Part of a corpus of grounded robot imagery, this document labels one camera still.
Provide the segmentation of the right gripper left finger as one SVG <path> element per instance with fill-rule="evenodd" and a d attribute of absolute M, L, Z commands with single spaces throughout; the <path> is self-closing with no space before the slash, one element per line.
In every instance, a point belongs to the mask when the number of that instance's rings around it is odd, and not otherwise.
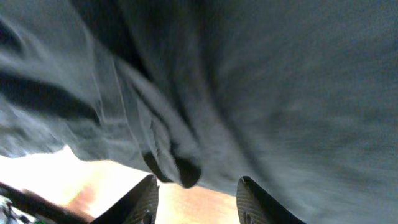
<path fill-rule="evenodd" d="M 147 175 L 90 224 L 155 224 L 159 186 L 155 175 Z"/>

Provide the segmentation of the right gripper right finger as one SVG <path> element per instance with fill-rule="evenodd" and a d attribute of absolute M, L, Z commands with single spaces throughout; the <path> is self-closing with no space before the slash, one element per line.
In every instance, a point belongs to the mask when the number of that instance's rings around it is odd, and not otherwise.
<path fill-rule="evenodd" d="M 248 176 L 238 181 L 236 205 L 240 224 L 305 224 Z"/>

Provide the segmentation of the dark green t-shirt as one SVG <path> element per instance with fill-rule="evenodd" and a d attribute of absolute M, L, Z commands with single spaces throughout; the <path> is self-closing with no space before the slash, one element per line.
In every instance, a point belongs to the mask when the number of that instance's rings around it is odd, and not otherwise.
<path fill-rule="evenodd" d="M 396 223 L 397 2 L 2 1 L 1 155 L 63 146 Z"/>

